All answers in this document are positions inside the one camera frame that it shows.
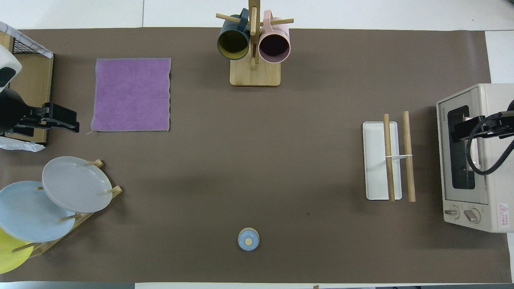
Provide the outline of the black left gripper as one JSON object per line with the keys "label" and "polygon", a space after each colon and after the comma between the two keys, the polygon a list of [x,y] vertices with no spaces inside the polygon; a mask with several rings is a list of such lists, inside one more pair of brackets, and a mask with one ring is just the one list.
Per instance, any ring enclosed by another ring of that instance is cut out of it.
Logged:
{"label": "black left gripper", "polygon": [[51,102],[44,103],[40,108],[28,106],[15,90],[5,88],[0,94],[1,134],[17,133],[32,137],[35,128],[58,128],[79,133],[80,123],[77,122],[77,113],[74,110]]}

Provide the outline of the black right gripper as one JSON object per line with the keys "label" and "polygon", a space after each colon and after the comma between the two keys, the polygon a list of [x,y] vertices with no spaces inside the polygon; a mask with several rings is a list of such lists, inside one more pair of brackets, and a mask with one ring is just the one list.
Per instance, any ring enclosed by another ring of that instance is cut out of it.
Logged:
{"label": "black right gripper", "polygon": [[466,117],[463,122],[453,126],[453,142],[467,140],[472,130],[480,121],[487,121],[487,130],[479,127],[473,138],[499,137],[500,139],[513,136],[514,133],[514,101],[507,107],[507,111],[498,112],[489,116]]}

